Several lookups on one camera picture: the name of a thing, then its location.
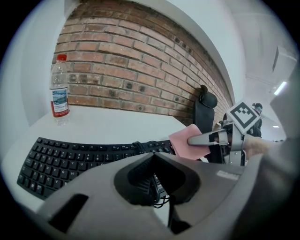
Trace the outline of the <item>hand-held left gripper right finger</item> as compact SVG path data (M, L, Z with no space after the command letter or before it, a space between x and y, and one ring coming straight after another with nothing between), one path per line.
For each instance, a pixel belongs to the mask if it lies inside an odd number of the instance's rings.
M245 167L156 153L155 173L170 196L157 240L229 240L264 230L291 193L291 156L270 151Z

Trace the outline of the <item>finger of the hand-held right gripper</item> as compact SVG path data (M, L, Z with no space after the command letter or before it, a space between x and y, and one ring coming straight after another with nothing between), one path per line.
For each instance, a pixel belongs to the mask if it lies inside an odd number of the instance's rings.
M225 130L213 131L201 135L192 136L188 138L187 142L191 146L227 146L229 144L228 135Z

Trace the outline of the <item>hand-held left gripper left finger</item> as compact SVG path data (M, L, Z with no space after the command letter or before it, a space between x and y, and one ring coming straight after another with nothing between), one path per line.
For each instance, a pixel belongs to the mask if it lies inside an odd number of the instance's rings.
M94 167L51 194L37 214L49 222L76 194L87 196L79 213L64 234L67 239L83 240L166 240L172 232L153 207L132 205L116 190L114 178L122 168L152 154L142 154Z

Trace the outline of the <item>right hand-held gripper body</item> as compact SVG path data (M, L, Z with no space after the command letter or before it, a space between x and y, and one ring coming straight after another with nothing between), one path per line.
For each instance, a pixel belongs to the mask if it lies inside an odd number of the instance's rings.
M227 146L209 146L210 163L244 166L246 152L243 150L246 135L261 137L262 120L260 115L263 107L260 103L251 106L241 101L231 107L225 114L219 130L225 130L228 135Z

